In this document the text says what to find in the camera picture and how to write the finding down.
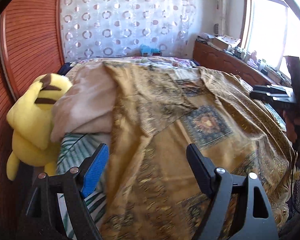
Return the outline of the person's right hand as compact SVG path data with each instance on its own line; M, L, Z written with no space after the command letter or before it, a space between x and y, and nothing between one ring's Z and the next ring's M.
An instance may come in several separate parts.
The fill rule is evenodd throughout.
M286 133L287 133L287 138L292 142L296 142L297 140L297 134L295 132L294 129L294 124L291 121L291 119L288 116L288 113L286 111L283 111L283 117L285 119L285 123L286 123Z

